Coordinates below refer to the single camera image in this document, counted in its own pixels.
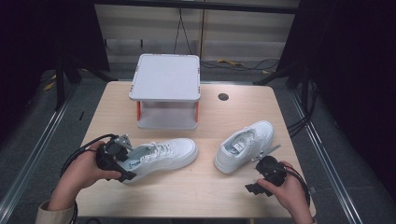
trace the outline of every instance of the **orange leg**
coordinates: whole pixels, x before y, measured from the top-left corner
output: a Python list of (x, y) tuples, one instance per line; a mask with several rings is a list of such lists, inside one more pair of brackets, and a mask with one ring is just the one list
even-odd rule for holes
[(137, 120), (140, 120), (140, 101), (136, 101)]
[(195, 122), (198, 122), (198, 105), (199, 105), (199, 102), (197, 102), (195, 104), (196, 104), (196, 106), (195, 106)]

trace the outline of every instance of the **wooden table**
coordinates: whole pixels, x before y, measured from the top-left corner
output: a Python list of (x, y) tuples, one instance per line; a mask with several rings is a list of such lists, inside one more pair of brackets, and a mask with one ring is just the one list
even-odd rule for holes
[[(271, 155), (288, 161), (300, 173), (293, 145), (274, 92), (269, 87), (201, 84), (198, 127), (194, 131), (142, 130), (136, 125), (136, 103), (129, 99), (131, 82), (110, 82), (92, 118), (83, 144), (106, 133), (129, 134), (133, 146), (171, 138), (192, 139), (197, 159), (176, 170), (157, 172), (125, 185), (100, 180), (78, 195), (83, 217), (289, 217), (274, 196), (255, 196), (245, 185), (262, 176), (248, 163), (230, 175), (214, 165), (219, 145), (234, 132), (259, 120), (275, 128)], [(219, 99), (220, 93), (229, 96)], [(316, 213), (311, 203), (311, 214)]]

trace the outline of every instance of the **gray floor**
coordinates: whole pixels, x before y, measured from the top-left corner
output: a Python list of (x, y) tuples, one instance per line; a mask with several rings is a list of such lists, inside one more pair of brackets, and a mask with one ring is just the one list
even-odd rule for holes
[[(108, 56), (110, 60), (110, 76), (122, 79), (131, 79), (134, 74), (136, 59), (141, 53), (155, 51), (152, 46), (145, 44), (143, 49), (136, 41), (123, 45), (122, 42), (108, 43)], [(163, 45), (161, 52), (172, 53), (173, 45)], [(243, 62), (246, 66), (253, 67), (258, 62)], [(262, 67), (274, 65), (274, 61), (261, 64)], [(231, 81), (238, 84), (248, 84), (260, 80), (268, 75), (262, 71), (250, 70), (245, 72), (231, 71), (229, 69), (207, 68), (201, 66), (202, 81)], [(92, 74), (81, 71), (82, 82), (77, 86), (75, 94), (71, 97), (69, 106), (66, 108), (62, 120), (51, 137), (40, 163), (35, 168), (33, 175), (13, 208), (7, 223), (33, 223), (37, 207), (46, 201), (51, 190), (59, 179), (59, 172), (67, 157), (77, 149), (88, 129), (91, 118), (106, 86), (106, 83)], [(282, 115), (287, 125), (299, 120), (297, 108), (292, 100), (290, 91), (285, 82), (287, 78), (279, 78), (268, 85), (274, 89)], [(26, 115), (18, 129), (10, 135), (2, 144), (0, 150), (0, 198), (4, 199), (9, 188), (20, 173), (22, 166), (30, 157), (37, 140), (45, 131), (56, 105), (56, 90), (42, 91), (46, 82), (37, 89), (37, 93), (28, 105)], [(361, 221), (355, 223), (396, 223), (396, 209), (394, 201), (388, 196), (381, 183), (379, 183), (358, 153), (348, 143), (343, 132), (336, 128), (332, 115), (322, 102), (320, 96), (313, 115), (313, 124), (326, 148), (329, 158), (334, 165), (342, 184), (350, 196)], [(312, 194), (317, 208), (316, 218), (318, 223), (354, 223), (348, 219), (347, 213), (340, 203), (332, 186), (326, 169), (318, 156), (317, 150), (312, 144), (310, 136), (305, 129), (294, 136), (292, 143), (302, 165), (304, 176), (309, 187), (315, 190)], [(100, 218), (102, 223), (169, 223), (169, 219), (124, 219), (124, 218)], [(247, 223), (245, 219), (176, 219), (174, 223)], [(255, 219), (254, 223), (291, 223), (289, 218), (266, 218)]]

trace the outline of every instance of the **shoelace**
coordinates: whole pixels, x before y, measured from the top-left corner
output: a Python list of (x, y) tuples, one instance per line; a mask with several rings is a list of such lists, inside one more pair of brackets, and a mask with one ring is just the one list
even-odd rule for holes
[(176, 154), (175, 148), (172, 147), (171, 144), (158, 145), (155, 142), (151, 142), (150, 144), (155, 149), (153, 149), (148, 155), (141, 157), (141, 159), (140, 159), (141, 161), (151, 162), (151, 161), (156, 161), (157, 159), (160, 159), (163, 157), (173, 156)]
[(258, 142), (258, 141), (260, 141), (260, 140), (263, 139), (262, 134), (259, 133), (256, 129), (253, 129), (253, 128), (246, 128), (246, 131), (247, 131), (247, 132), (253, 132), (253, 137), (249, 137), (249, 138), (247, 139), (247, 144), (248, 144), (248, 145), (252, 145), (252, 144), (254, 144), (255, 142)]

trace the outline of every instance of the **black curtain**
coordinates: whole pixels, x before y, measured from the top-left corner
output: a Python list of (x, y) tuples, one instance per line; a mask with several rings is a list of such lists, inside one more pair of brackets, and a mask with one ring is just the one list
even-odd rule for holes
[(394, 200), (395, 9), (391, 1), (338, 1), (311, 74), (351, 145)]
[(77, 68), (109, 70), (94, 5), (66, 1), (6, 0), (0, 6), (0, 140), (18, 124), (44, 71), (68, 58), (67, 76)]

